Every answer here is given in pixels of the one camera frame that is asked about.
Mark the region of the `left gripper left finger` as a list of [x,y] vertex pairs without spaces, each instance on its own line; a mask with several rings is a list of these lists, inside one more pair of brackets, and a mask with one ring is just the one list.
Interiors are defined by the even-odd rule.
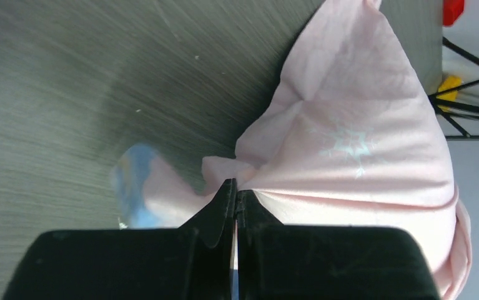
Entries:
[[178,228],[58,230],[25,252],[4,299],[231,299],[237,184]]

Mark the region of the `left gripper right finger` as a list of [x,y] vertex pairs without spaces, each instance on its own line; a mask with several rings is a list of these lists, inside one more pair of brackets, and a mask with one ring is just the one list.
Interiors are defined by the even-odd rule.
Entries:
[[284,225],[236,198],[239,299],[438,299],[417,243],[391,227]]

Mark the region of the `pink pillowcase with blue print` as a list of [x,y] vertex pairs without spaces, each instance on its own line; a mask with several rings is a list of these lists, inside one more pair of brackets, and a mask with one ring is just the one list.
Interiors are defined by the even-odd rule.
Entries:
[[320,6],[235,158],[203,158],[201,193],[157,150],[129,148],[112,173],[122,227],[179,227],[234,178],[286,224],[407,231],[440,297],[456,299],[472,266],[470,217],[434,110],[380,5]]

